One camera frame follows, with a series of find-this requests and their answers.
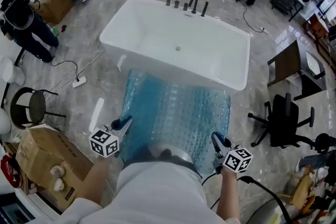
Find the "blue bath mat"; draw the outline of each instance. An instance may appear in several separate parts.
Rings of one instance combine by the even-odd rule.
[[[121,120],[131,116],[133,122],[119,156],[127,161],[144,146],[167,144],[188,153],[200,173],[211,173],[211,134],[217,131],[226,137],[229,115],[225,91],[173,84],[130,70]]]

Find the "black round chair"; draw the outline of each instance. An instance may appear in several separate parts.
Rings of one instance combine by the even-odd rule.
[[[14,95],[12,102],[10,103],[10,114],[12,122],[16,127],[19,129],[25,129],[27,127],[31,127],[34,125],[38,125],[44,118],[45,114],[59,116],[65,118],[66,116],[61,114],[55,114],[46,111],[46,99],[44,97],[44,92],[48,92],[54,95],[58,95],[57,93],[50,92],[47,90],[34,90],[29,87],[23,87],[19,89],[16,94]],[[25,93],[32,93],[29,105],[21,105],[17,104],[19,98]]]

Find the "tile floor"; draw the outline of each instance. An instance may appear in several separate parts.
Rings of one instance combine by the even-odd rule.
[[[81,70],[87,63],[100,55],[103,47],[99,44],[99,35],[107,22],[117,12],[126,0],[90,0],[86,5],[76,3],[73,9],[65,17],[61,25],[67,25],[66,31],[59,36],[60,48],[57,52],[54,63],[63,60],[73,60]],[[234,20],[243,20],[244,7],[235,0],[199,0],[198,11],[203,9],[204,3],[208,1],[207,14],[210,16],[230,17]],[[313,151],[307,145],[300,148],[290,147],[287,149],[271,148],[269,139],[265,139],[258,147],[250,148],[258,134],[262,132],[260,124],[247,118],[247,113],[252,112],[265,116],[264,102],[272,100],[275,94],[284,95],[290,91],[293,95],[298,90],[288,81],[282,81],[270,88],[267,88],[269,79],[269,68],[267,61],[277,51],[291,44],[295,39],[300,40],[307,47],[309,52],[321,57],[313,45],[313,42],[304,35],[302,29],[294,20],[288,22],[276,9],[270,8],[268,0],[257,0],[253,7],[249,7],[245,14],[251,25],[263,26],[266,33],[256,33],[245,23],[237,23],[228,19],[224,21],[232,24],[251,35],[250,61],[247,86],[243,91],[231,96],[231,114],[228,136],[236,144],[248,147],[254,154],[254,161],[250,165],[246,175],[251,175],[274,192],[282,191],[288,178],[287,173],[293,171],[298,158],[312,154]],[[327,81],[327,90],[313,96],[299,100],[296,104],[300,109],[299,120],[309,116],[310,107],[315,108],[315,123],[313,128],[307,125],[298,129],[297,134],[310,138],[326,132],[334,134],[335,126],[335,76],[327,64],[322,60]],[[88,145],[89,124],[95,105],[100,97],[104,98],[103,110],[100,113],[97,126],[110,124],[121,112],[122,100],[126,79],[119,75],[116,66],[109,60],[107,54],[103,54],[98,60],[88,66],[80,75],[88,78],[84,86],[73,89],[65,82],[73,78],[73,64],[65,63],[58,67],[52,67],[41,62],[30,54],[26,54],[21,66],[26,74],[24,86],[34,89],[57,90],[59,96],[51,97],[48,100],[49,110],[58,113],[62,112],[67,116],[66,120],[53,117],[47,118],[46,122],[56,125],[85,153],[90,159],[95,156],[91,153]],[[10,103],[13,94],[19,87],[11,85],[7,95],[7,104]],[[18,130],[13,128],[12,136]],[[120,163],[113,162],[110,167],[109,183],[115,188]],[[205,185],[208,204],[212,203],[219,196],[220,176],[211,178]],[[256,186],[239,183],[240,203],[242,208],[241,220],[245,223],[251,214],[265,201],[270,199],[268,194]],[[106,188],[106,196],[103,204],[112,199],[111,190]]]

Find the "white bathtub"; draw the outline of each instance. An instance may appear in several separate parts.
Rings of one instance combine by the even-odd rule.
[[[246,86],[250,36],[190,9],[127,0],[100,41],[122,72],[139,68],[172,82],[220,89]]]

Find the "electrical outlet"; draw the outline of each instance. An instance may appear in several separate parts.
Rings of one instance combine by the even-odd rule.
[[[81,77],[81,78],[79,79],[79,81],[77,81],[77,80],[75,79],[75,80],[72,82],[72,87],[77,88],[77,87],[79,87],[79,86],[85,84],[86,82],[87,82],[86,77]]]

